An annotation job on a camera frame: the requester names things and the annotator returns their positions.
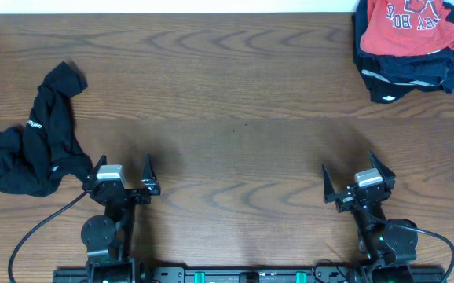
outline green tape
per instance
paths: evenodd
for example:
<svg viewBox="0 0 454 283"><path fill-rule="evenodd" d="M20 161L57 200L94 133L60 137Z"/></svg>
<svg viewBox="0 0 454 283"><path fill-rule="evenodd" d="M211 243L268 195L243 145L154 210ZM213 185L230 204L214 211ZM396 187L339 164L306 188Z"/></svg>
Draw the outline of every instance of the green tape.
<svg viewBox="0 0 454 283"><path fill-rule="evenodd" d="M307 283L307 273L297 272L297 283Z"/></svg>
<svg viewBox="0 0 454 283"><path fill-rule="evenodd" d="M195 272L194 273L194 283L205 283L206 275L204 272Z"/></svg>

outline black garment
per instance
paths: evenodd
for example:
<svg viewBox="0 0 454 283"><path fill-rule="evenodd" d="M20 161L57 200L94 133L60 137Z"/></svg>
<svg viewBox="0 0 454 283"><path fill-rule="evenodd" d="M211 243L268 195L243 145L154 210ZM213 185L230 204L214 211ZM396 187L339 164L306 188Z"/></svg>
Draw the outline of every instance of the black garment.
<svg viewBox="0 0 454 283"><path fill-rule="evenodd" d="M64 62L44 78L24 132L10 127L0 133L1 192L44 197L66 174L86 181L92 165L75 138L67 104L86 87Z"/></svg>
<svg viewBox="0 0 454 283"><path fill-rule="evenodd" d="M395 57L374 55L360 49L360 39L368 26L367 1L360 0L353 15L355 43L353 62L370 90L371 100L393 103L414 89L424 92L443 90L451 94L454 89L454 50L445 48L424 56ZM454 6L445 20L454 23Z"/></svg>

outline wooden table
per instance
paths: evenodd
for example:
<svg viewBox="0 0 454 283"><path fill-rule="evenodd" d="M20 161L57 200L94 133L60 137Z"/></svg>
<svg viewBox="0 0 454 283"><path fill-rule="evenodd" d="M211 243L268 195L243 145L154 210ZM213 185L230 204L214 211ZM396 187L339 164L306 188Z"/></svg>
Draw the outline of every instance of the wooden table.
<svg viewBox="0 0 454 283"><path fill-rule="evenodd" d="M0 131L24 124L43 77L74 61L89 87L76 134L139 186L145 152L163 195L140 209L134 254L189 266L303 266L359 259L353 218L324 204L320 165L338 185L370 168L397 174L386 216L454 243L454 94L369 101L353 65L350 14L0 16ZM68 176L44 198L0 193L0 282L26 232L81 193ZM41 228L14 266L19 282L83 266L89 198ZM418 264L447 267L421 236Z"/></svg>

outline stack of folded clothes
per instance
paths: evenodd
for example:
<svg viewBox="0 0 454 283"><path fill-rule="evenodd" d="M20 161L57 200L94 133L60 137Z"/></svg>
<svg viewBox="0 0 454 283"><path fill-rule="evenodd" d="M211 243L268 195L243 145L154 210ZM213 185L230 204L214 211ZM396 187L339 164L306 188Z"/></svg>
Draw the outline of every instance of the stack of folded clothes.
<svg viewBox="0 0 454 283"><path fill-rule="evenodd" d="M414 89L453 92L453 5L360 0L353 26L353 61L373 102L393 103Z"/></svg>

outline folded clothing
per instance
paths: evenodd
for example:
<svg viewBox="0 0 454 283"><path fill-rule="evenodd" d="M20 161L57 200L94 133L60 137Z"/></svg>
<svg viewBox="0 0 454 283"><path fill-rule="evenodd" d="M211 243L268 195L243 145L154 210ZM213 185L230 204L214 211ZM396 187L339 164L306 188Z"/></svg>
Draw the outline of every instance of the folded clothing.
<svg viewBox="0 0 454 283"><path fill-rule="evenodd" d="M443 0L368 0L361 49L394 56L454 50L454 23L445 20L449 13Z"/></svg>
<svg viewBox="0 0 454 283"><path fill-rule="evenodd" d="M92 165L75 138L68 99L86 89L84 79L62 62L38 87L24 131L0 133L0 191L44 197L66 174L87 181Z"/></svg>
<svg viewBox="0 0 454 283"><path fill-rule="evenodd" d="M445 20L454 24L454 6L446 2L443 6L449 11ZM446 47L429 55L408 57L365 52L361 49L361 38L369 26L367 0L360 0L353 15L353 26L353 61L370 90L372 101L393 103L414 89L453 92L453 49Z"/></svg>

